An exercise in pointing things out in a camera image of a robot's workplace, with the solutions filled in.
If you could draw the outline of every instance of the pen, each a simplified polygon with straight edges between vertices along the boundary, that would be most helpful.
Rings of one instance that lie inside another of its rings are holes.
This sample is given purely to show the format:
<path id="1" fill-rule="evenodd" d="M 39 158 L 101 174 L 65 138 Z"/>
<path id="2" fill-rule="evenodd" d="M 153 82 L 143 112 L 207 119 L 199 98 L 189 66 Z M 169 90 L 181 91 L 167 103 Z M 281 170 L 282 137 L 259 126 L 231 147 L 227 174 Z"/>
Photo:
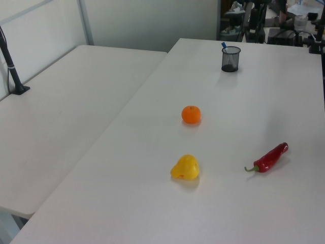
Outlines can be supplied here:
<path id="1" fill-rule="evenodd" d="M 228 48 L 227 48 L 227 45 L 225 44 L 225 42 L 222 43 L 222 46 L 224 48 L 224 51 L 226 53 L 228 53 Z M 235 62 L 233 60 L 233 56 L 231 55 L 231 53 L 228 56 L 229 56 L 230 63 L 232 63 L 233 68 L 235 68 L 237 65 L 235 64 Z"/>

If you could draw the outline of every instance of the white table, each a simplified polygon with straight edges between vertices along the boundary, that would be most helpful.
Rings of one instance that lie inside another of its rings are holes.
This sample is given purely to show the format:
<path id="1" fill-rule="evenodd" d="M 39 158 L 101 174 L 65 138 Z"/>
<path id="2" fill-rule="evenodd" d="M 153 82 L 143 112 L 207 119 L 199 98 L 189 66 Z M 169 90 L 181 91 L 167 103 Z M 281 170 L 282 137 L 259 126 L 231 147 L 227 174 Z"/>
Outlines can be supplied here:
<path id="1" fill-rule="evenodd" d="M 230 45 L 237 73 L 221 71 L 221 42 L 179 40 L 12 244 L 323 243 L 320 56 Z M 199 126 L 182 122 L 190 104 Z M 272 170 L 245 172 L 284 141 Z M 184 154 L 199 179 L 171 179 Z"/>
<path id="2" fill-rule="evenodd" d="M 0 211 L 31 215 L 166 56 L 79 46 L 0 102 Z"/>

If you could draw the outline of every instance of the black mesh cup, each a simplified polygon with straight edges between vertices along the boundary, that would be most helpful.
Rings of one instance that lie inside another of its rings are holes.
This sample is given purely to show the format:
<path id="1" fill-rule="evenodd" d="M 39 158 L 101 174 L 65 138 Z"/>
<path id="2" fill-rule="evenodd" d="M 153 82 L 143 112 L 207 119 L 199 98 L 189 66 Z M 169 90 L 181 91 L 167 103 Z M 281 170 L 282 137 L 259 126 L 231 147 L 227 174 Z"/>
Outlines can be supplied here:
<path id="1" fill-rule="evenodd" d="M 235 72 L 238 70 L 239 62 L 239 47 L 227 47 L 222 49 L 222 66 L 221 69 L 225 72 Z"/>

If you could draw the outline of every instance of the orange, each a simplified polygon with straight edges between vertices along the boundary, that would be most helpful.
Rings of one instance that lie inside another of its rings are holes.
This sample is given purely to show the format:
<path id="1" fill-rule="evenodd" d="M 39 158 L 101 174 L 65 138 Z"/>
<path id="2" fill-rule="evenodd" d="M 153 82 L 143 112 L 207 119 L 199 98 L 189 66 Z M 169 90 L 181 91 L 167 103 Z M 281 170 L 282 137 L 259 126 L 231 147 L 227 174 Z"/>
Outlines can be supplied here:
<path id="1" fill-rule="evenodd" d="M 182 111 L 182 119 L 188 124 L 196 124 L 201 119 L 201 111 L 196 106 L 187 106 Z"/>

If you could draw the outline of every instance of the pepper stem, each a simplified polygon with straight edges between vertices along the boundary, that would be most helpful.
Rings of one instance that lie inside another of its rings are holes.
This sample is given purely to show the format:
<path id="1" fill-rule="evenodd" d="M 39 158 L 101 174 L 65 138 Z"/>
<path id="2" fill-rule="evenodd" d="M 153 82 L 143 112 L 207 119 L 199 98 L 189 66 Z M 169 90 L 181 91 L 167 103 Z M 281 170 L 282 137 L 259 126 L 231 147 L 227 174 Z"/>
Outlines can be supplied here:
<path id="1" fill-rule="evenodd" d="M 246 170 L 247 172 L 259 171 L 259 167 L 258 167 L 257 165 L 255 165 L 252 169 L 247 169 L 247 168 L 245 167 L 245 170 Z"/>

